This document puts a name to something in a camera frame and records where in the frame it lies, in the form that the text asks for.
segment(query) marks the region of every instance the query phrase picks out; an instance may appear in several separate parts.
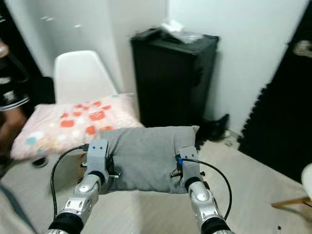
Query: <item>black shorts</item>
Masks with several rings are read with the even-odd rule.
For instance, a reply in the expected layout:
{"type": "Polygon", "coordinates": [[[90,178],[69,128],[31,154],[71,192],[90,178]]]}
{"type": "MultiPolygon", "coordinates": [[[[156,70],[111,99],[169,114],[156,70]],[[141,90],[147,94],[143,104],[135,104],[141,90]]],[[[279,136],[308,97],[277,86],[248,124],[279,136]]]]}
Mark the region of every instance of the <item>black shorts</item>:
{"type": "Polygon", "coordinates": [[[21,78],[18,69],[3,59],[0,60],[0,112],[2,112],[22,106],[29,98],[21,86],[17,86],[14,82],[21,78]]]}

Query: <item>person's leg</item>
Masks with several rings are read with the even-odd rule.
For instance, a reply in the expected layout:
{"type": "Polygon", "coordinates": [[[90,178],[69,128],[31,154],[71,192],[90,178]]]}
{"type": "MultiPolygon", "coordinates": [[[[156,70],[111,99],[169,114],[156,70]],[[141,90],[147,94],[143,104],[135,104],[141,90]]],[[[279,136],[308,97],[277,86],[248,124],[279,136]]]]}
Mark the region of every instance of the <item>person's leg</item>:
{"type": "Polygon", "coordinates": [[[0,128],[0,164],[8,161],[8,150],[27,121],[20,107],[4,111],[2,114],[4,123],[0,128]]]}

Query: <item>black cable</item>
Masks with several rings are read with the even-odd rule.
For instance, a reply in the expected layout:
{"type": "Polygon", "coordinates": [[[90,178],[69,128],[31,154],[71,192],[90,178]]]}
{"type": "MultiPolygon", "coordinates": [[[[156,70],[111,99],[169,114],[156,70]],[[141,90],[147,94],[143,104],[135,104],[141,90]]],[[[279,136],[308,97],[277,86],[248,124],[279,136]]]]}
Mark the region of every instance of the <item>black cable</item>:
{"type": "Polygon", "coordinates": [[[51,186],[51,193],[52,193],[52,199],[53,199],[53,208],[54,208],[54,218],[58,215],[58,204],[57,204],[57,198],[55,195],[55,188],[54,188],[54,172],[58,165],[58,163],[61,161],[61,159],[67,155],[69,152],[72,152],[74,150],[83,149],[83,146],[78,146],[75,148],[72,148],[70,150],[65,151],[63,154],[61,154],[57,160],[57,162],[54,164],[52,172],[51,172],[51,178],[50,178],[50,186],[51,186]]]}
{"type": "Polygon", "coordinates": [[[228,216],[229,216],[229,213],[230,213],[230,210],[231,210],[231,207],[232,207],[232,190],[231,190],[230,183],[229,183],[228,179],[226,178],[226,176],[217,167],[215,167],[215,166],[213,166],[213,165],[211,165],[211,164],[209,164],[207,162],[203,162],[203,161],[196,160],[196,159],[189,159],[189,158],[183,158],[182,160],[183,161],[188,161],[188,162],[197,162],[197,163],[204,164],[204,165],[214,169],[215,171],[217,171],[223,177],[223,179],[226,182],[226,185],[228,186],[229,196],[230,196],[228,210],[226,211],[225,216],[224,216],[224,219],[226,220],[228,218],[228,216]]]}

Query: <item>plastic bag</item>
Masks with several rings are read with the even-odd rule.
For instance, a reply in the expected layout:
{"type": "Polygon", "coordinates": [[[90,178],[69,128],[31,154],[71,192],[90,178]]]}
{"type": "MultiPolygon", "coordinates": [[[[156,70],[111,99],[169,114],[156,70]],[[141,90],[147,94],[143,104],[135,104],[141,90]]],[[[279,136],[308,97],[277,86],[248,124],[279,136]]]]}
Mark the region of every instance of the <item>plastic bag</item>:
{"type": "Polygon", "coordinates": [[[184,26],[174,19],[167,19],[161,24],[161,29],[163,31],[185,44],[193,43],[194,41],[204,37],[200,33],[185,32],[183,28],[184,26]]]}

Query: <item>black cabinet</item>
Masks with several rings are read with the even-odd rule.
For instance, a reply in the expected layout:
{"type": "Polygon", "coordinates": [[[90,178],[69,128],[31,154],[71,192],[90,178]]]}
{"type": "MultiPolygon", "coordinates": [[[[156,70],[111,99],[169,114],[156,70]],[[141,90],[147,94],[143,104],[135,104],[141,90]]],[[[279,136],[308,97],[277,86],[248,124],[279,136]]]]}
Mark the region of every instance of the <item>black cabinet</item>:
{"type": "Polygon", "coordinates": [[[131,40],[141,122],[146,127],[200,124],[219,38],[184,44],[152,29],[131,40]]]}

